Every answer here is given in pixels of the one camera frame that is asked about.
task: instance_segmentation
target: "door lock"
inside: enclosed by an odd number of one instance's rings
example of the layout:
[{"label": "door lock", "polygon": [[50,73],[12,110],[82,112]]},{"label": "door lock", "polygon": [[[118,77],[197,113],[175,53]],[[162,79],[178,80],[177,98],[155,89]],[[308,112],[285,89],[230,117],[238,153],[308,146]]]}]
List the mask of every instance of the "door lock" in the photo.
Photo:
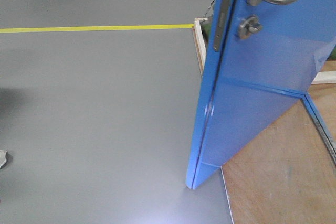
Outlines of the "door lock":
[{"label": "door lock", "polygon": [[252,15],[240,22],[238,36],[240,39],[247,39],[252,34],[260,32],[262,28],[262,24],[259,23],[259,18],[256,15]]}]

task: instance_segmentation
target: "plywood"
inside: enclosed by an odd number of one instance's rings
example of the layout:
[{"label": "plywood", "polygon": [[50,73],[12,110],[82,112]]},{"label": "plywood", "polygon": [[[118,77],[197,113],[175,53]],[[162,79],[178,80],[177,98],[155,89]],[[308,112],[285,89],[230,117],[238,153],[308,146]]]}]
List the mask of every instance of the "plywood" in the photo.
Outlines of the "plywood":
[{"label": "plywood", "polygon": [[[322,71],[336,71],[336,60],[327,61]],[[336,84],[311,86],[309,94],[323,116],[331,135],[336,139]]]},{"label": "plywood", "polygon": [[235,224],[336,223],[336,168],[301,101],[223,172]]}]

